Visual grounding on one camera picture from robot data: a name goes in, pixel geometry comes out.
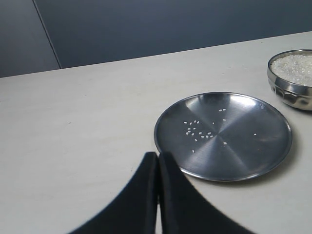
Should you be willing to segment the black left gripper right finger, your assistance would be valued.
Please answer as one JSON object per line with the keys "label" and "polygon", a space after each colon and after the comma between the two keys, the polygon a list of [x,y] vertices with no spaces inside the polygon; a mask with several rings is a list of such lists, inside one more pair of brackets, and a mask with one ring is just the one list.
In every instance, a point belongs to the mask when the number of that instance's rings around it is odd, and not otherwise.
{"label": "black left gripper right finger", "polygon": [[171,153],[159,155],[164,234],[251,234],[224,215],[189,182]]}

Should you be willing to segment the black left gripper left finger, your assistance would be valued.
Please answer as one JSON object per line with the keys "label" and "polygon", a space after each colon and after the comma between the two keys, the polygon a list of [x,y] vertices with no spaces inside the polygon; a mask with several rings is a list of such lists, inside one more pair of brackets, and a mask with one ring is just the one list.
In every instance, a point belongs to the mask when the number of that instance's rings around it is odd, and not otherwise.
{"label": "black left gripper left finger", "polygon": [[73,234],[154,234],[159,190],[158,156],[147,152],[114,200]]}

